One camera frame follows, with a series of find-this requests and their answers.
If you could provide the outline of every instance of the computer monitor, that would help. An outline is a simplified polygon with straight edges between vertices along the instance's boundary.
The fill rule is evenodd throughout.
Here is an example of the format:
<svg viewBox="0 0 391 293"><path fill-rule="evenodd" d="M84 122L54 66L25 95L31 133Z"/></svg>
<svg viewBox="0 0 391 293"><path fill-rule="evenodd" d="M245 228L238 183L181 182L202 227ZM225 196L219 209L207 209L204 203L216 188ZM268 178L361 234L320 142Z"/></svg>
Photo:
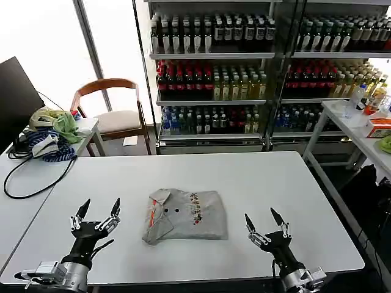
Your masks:
<svg viewBox="0 0 391 293"><path fill-rule="evenodd" d="M0 154L44 105L16 57L0 64Z"/></svg>

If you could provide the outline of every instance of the beige cushion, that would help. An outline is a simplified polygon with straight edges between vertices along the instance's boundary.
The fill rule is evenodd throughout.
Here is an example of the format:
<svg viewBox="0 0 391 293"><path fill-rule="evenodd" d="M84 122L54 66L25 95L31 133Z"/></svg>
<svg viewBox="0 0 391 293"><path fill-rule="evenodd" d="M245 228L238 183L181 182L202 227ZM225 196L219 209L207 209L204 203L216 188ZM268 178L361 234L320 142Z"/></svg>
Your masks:
<svg viewBox="0 0 391 293"><path fill-rule="evenodd" d="M96 116L100 133L126 131L141 128L139 113L134 111L113 111Z"/></svg>

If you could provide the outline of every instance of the shelf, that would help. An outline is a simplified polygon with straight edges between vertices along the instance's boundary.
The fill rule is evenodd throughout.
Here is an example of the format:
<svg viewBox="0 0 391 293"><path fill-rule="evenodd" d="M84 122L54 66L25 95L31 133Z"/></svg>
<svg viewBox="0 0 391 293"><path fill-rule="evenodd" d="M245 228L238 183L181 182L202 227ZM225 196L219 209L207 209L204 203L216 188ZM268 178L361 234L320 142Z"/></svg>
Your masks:
<svg viewBox="0 0 391 293"><path fill-rule="evenodd" d="M313 132L275 132L273 138L285 139L290 137L311 137ZM321 137L346 136L342 131L324 131L320 134Z"/></svg>
<svg viewBox="0 0 391 293"><path fill-rule="evenodd" d="M158 106L237 106L237 105L263 105L266 100L263 99L239 99L236 101L161 101L158 97L156 105Z"/></svg>
<svg viewBox="0 0 391 293"><path fill-rule="evenodd" d="M160 135L159 140L174 141L174 140L219 140L219 139L259 139L259 133L249 134L180 134L176 136Z"/></svg>
<svg viewBox="0 0 391 293"><path fill-rule="evenodd" d="M274 52L260 53L190 53L190 54L155 54L151 53L150 58L153 60L195 60L195 59L272 59Z"/></svg>
<svg viewBox="0 0 391 293"><path fill-rule="evenodd" d="M367 58L391 58L391 52L295 52L292 58L324 58L324 59L367 59Z"/></svg>
<svg viewBox="0 0 391 293"><path fill-rule="evenodd" d="M323 101L338 101L341 99L348 99L348 98L293 98L293 99L282 99L281 104L316 104L316 103L322 103Z"/></svg>

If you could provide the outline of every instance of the green cloth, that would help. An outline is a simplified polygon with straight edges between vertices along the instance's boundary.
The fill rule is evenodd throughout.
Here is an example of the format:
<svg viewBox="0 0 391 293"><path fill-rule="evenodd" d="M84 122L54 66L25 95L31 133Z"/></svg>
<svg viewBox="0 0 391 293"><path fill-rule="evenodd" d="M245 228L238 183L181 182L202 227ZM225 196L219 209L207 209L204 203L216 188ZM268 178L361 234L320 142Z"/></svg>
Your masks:
<svg viewBox="0 0 391 293"><path fill-rule="evenodd" d="M78 128L76 127L75 119L69 112L60 114L58 118L53 121L53 128L70 143L78 143L82 139L75 134Z"/></svg>
<svg viewBox="0 0 391 293"><path fill-rule="evenodd" d="M379 140L378 145L382 151L391 154L391 136L386 136L385 138Z"/></svg>

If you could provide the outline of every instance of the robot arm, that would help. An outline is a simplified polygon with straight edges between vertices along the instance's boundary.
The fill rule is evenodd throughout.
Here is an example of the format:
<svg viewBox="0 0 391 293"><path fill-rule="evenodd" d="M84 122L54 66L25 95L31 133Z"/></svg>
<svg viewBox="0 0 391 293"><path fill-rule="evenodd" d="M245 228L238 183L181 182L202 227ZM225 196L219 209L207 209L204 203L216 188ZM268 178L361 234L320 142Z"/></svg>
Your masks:
<svg viewBox="0 0 391 293"><path fill-rule="evenodd" d="M110 216L103 222L83 222L91 200L88 199L71 216L71 233L75 242L69 255L61 262L41 262L35 270L24 270L15 275L20 280L28 280L26 289L32 282L49 288L65 289L73 292L87 291L87 274L92 267L92 259L103 248L113 243L113 239L95 248L100 239L107 237L119 224L120 199L115 202Z"/></svg>
<svg viewBox="0 0 391 293"><path fill-rule="evenodd" d="M326 274L322 268L307 270L305 265L297 261L289 244L292 236L289 233L289 223L285 223L273 208L271 213L280 227L280 231L262 235L255 230L249 216L245 214L249 239L260 249L270 252L280 268L280 278L287 292L310 293L317 292Z"/></svg>

